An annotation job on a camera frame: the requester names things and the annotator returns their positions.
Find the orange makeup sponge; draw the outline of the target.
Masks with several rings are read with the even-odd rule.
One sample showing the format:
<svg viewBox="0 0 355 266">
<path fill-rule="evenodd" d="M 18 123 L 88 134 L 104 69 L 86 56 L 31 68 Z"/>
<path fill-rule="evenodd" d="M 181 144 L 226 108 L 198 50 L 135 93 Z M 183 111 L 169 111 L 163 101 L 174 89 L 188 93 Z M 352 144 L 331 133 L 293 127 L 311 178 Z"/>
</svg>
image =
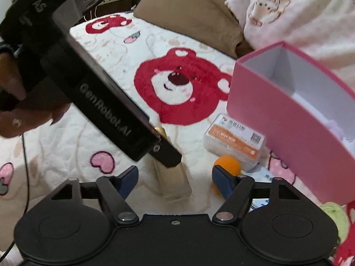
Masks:
<svg viewBox="0 0 355 266">
<path fill-rule="evenodd" d="M 241 173 L 241 164 L 240 162 L 232 156 L 221 156 L 213 164 L 215 166 L 221 166 L 227 172 L 233 176 L 238 176 Z"/>
</svg>

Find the blue wet wipes pack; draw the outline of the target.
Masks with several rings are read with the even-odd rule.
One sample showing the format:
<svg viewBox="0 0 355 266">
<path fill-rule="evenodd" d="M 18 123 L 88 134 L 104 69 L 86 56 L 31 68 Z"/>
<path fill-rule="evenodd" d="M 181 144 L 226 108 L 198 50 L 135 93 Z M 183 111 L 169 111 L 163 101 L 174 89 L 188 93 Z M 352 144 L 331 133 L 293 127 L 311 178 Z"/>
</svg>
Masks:
<svg viewBox="0 0 355 266">
<path fill-rule="evenodd" d="M 250 172 L 247 173 L 247 176 L 252 177 L 255 183 L 269 184 L 272 182 L 274 175 L 265 167 L 258 164 Z M 258 196 L 255 196 L 252 200 L 250 210 L 254 210 L 263 206 L 266 206 L 270 201 L 270 188 L 262 186 L 257 190 Z"/>
</svg>

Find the gold capped foundation bottle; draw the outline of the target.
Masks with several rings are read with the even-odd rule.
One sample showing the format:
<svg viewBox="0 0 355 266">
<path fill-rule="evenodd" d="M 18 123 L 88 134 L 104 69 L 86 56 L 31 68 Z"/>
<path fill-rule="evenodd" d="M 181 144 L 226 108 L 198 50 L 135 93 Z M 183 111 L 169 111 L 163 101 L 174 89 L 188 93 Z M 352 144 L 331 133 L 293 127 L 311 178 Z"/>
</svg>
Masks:
<svg viewBox="0 0 355 266">
<path fill-rule="evenodd" d="M 154 161 L 156 175 L 167 202 L 176 202 L 188 199 L 192 189 L 182 162 L 173 168 L 167 168 L 159 161 Z"/>
</svg>

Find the clear floss pick box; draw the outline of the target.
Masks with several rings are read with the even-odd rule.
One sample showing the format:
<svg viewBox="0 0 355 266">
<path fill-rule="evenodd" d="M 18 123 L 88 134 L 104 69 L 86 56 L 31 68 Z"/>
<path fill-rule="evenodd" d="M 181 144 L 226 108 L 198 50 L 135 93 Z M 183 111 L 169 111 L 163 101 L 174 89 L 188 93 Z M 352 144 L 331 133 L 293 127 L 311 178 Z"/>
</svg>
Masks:
<svg viewBox="0 0 355 266">
<path fill-rule="evenodd" d="M 245 124 L 220 113 L 203 137 L 204 148 L 218 156 L 232 156 L 245 172 L 260 161 L 266 137 Z"/>
</svg>

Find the green yarn ball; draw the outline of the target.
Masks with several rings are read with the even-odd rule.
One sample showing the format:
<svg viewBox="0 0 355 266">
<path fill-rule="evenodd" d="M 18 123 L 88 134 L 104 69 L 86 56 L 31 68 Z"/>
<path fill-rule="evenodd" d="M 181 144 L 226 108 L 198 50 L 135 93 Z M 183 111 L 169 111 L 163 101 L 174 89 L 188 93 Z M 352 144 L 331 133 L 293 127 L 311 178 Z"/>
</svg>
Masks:
<svg viewBox="0 0 355 266">
<path fill-rule="evenodd" d="M 335 222 L 338 230 L 339 243 L 343 243 L 347 239 L 350 230 L 350 222 L 345 210 L 334 202 L 327 202 L 319 207 Z"/>
</svg>

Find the purple plush toy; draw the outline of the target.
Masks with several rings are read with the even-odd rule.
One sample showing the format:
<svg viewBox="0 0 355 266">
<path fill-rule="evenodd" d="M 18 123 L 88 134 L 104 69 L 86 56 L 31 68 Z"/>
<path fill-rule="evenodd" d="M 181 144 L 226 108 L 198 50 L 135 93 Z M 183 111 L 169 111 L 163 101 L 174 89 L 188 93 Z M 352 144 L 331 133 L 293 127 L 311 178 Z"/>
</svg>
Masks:
<svg viewBox="0 0 355 266">
<path fill-rule="evenodd" d="M 335 120 L 328 120 L 325 123 L 326 128 L 334 134 L 341 142 L 352 143 L 354 139 L 348 139 L 345 135 L 345 131 L 338 126 Z"/>
</svg>

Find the red bear print blanket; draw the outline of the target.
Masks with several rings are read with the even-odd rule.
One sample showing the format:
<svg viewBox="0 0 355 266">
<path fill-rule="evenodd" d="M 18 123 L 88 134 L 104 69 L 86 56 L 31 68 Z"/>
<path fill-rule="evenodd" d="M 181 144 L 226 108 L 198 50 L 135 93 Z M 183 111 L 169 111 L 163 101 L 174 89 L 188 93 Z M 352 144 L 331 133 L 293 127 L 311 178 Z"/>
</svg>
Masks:
<svg viewBox="0 0 355 266">
<path fill-rule="evenodd" d="M 14 227 L 24 265 L 329 265 L 335 223 L 283 178 L 273 178 L 269 203 L 239 223 L 212 221 L 225 199 L 212 180 L 217 155 L 203 137 L 218 114 L 228 115 L 237 60 L 189 38 L 170 44 L 172 32 L 131 14 L 77 24 L 70 35 L 182 154 L 192 193 L 167 202 L 155 159 L 132 160 L 72 103 L 60 123 L 26 138 L 53 186 Z M 97 199 L 81 197 L 80 183 L 130 166 L 138 183 L 126 202 L 139 222 L 116 225 Z"/>
</svg>

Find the pink cardboard box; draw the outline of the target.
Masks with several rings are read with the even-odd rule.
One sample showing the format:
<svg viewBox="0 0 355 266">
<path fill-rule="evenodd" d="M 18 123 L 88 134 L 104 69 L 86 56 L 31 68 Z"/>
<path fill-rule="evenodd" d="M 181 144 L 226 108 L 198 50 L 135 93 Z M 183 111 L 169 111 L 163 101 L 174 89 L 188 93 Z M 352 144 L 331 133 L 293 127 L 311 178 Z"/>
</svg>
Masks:
<svg viewBox="0 0 355 266">
<path fill-rule="evenodd" d="M 227 113 L 266 137 L 322 203 L 354 200 L 354 91 L 304 52 L 279 42 L 237 60 Z"/>
</svg>

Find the brown pillow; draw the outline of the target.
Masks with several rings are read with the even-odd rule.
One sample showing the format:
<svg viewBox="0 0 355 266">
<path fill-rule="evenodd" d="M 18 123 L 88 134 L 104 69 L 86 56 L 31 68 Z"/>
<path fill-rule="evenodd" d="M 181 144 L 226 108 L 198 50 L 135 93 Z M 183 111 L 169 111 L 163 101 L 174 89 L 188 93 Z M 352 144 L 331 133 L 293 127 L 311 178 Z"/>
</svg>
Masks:
<svg viewBox="0 0 355 266">
<path fill-rule="evenodd" d="M 134 16 L 191 37 L 232 58 L 253 50 L 225 0 L 141 0 Z"/>
</svg>

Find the pink checked cartoon pillow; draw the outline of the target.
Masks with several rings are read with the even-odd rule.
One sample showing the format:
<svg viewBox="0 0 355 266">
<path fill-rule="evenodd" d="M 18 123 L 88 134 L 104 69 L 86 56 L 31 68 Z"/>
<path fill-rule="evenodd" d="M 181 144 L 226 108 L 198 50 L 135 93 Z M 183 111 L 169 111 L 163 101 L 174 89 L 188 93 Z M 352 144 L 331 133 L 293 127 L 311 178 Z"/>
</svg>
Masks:
<svg viewBox="0 0 355 266">
<path fill-rule="evenodd" d="M 354 87 L 354 0 L 225 0 L 257 50 L 285 41 Z"/>
</svg>

